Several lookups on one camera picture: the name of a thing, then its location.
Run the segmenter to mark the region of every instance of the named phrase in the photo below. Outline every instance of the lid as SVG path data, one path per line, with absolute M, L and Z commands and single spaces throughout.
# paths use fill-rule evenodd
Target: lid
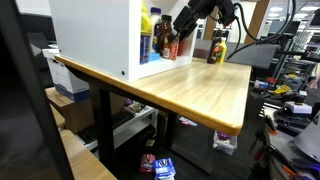
M 150 12 L 151 13 L 161 14 L 161 9 L 160 8 L 156 8 L 156 7 L 152 7 Z
M 161 20 L 162 20 L 162 21 L 169 21 L 169 22 L 171 22 L 171 21 L 172 21 L 172 16 L 162 15 L 162 16 L 161 16 Z
M 141 11 L 142 12 L 147 12 L 147 8 L 146 8 L 146 5 L 145 5 L 144 1 L 142 1 Z

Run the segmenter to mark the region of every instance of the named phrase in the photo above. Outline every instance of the floor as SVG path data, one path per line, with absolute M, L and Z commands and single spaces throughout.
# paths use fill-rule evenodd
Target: floor
M 247 113 L 241 133 L 238 135 L 237 149 L 232 156 L 225 155 L 212 148 L 214 130 L 202 125 L 197 127 L 185 126 L 178 122 L 176 126 L 174 145 L 184 148 L 198 159 L 212 166 L 211 174 L 206 174 L 202 170 L 187 163 L 183 158 L 174 152 L 159 147 L 159 141 L 153 147 L 144 146 L 144 141 L 129 141 L 119 147 L 116 151 L 119 172 L 116 174 L 120 180 L 151 180 L 154 179 L 152 173 L 140 173 L 138 171 L 140 158 L 144 153 L 155 154 L 157 159 L 170 157 L 177 174 L 176 180 L 242 180 L 248 179 L 253 165 L 252 156 L 248 154 L 250 146 L 254 141 L 255 131 L 262 126 L 262 119 L 258 112 L 262 106 L 261 101 L 248 97 Z

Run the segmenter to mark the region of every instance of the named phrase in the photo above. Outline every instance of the wall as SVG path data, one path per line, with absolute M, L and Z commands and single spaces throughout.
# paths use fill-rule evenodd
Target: wall
M 240 4 L 243 7 L 245 21 L 246 21 L 247 27 L 249 28 L 254 9 L 256 7 L 256 2 L 240 2 Z M 247 33 L 245 32 L 243 25 L 242 25 L 240 10 L 237 10 L 236 15 L 239 17 L 240 25 L 241 25 L 240 43 L 243 43 L 246 38 Z M 238 26 L 237 22 L 234 21 L 232 24 L 232 30 L 230 30 L 228 42 L 238 42 L 238 38 L 239 38 L 239 26 Z
M 51 16 L 49 0 L 16 0 L 21 13 Z

